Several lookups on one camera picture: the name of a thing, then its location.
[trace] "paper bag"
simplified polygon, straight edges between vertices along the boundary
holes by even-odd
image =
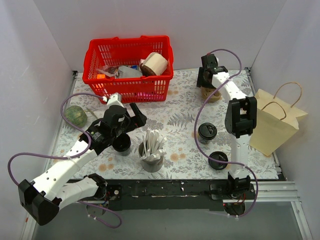
[[[279,90],[287,84],[297,84],[300,87],[300,96],[293,104],[276,97]],[[294,105],[302,96],[302,87],[297,82],[287,82],[279,87],[275,95],[261,89],[255,94],[257,100],[256,128],[250,139],[250,146],[266,156],[291,138],[298,130],[299,123],[307,113]]]

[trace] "red plastic basket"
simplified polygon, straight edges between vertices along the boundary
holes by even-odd
[[[97,72],[99,67],[138,65],[140,59],[146,59],[152,52],[161,54],[168,61],[168,66],[161,76],[97,79],[97,74],[100,74]],[[174,76],[173,63],[174,55],[168,36],[94,39],[90,42],[84,58],[82,79],[99,96],[109,98],[114,93],[121,94],[123,103],[164,101],[170,80]]]

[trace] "tape roll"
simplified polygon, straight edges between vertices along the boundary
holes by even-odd
[[[167,69],[168,61],[159,53],[152,52],[140,64],[140,69],[145,76],[160,76]]]

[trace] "table surface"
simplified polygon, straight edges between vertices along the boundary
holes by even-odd
[[[83,176],[97,173],[105,179],[226,179],[229,165],[224,170],[214,170],[197,149],[194,140],[194,123],[200,106],[204,100],[201,90],[196,87],[198,70],[175,70],[170,81],[166,101],[137,103],[138,107],[148,118],[144,127],[129,133],[131,138],[131,153],[121,156],[109,147],[98,157],[88,162],[73,179],[82,179]],[[246,72],[235,77],[234,83],[248,96],[253,92]],[[90,87],[83,83],[82,74],[78,74],[73,93],[92,93]],[[106,106],[92,96],[80,95],[71,99],[70,106],[77,105],[87,111],[88,121],[83,129],[87,129],[96,118],[87,109],[94,112],[98,118],[102,118]],[[231,159],[230,136],[225,129],[225,114],[227,103],[223,98],[214,103],[207,103],[198,121],[210,122],[217,127],[217,136],[209,144],[200,144],[209,155],[215,151],[226,153]],[[167,137],[162,168],[155,173],[146,172],[138,155],[138,147],[142,142],[142,136],[147,129],[159,130]],[[64,155],[77,141],[80,132],[64,123],[58,136],[55,155]],[[58,160],[53,159],[49,166]],[[278,179],[273,154],[265,156],[258,150],[249,146],[248,166],[255,172],[258,179]]]

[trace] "cup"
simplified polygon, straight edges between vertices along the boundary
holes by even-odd
[[[208,144],[217,135],[217,128],[210,122],[203,123],[198,128],[198,140],[202,144]]]
[[[139,145],[139,156],[141,157],[144,153],[144,143],[142,142]],[[164,164],[164,156],[161,156],[160,159],[156,159],[154,161],[146,161],[141,160],[141,165],[144,170],[146,170],[148,173],[155,173],[159,171],[162,168],[162,165]]]
[[[122,133],[118,136],[112,144],[114,150],[116,150],[121,156],[128,156],[131,152],[131,139],[128,134]]]

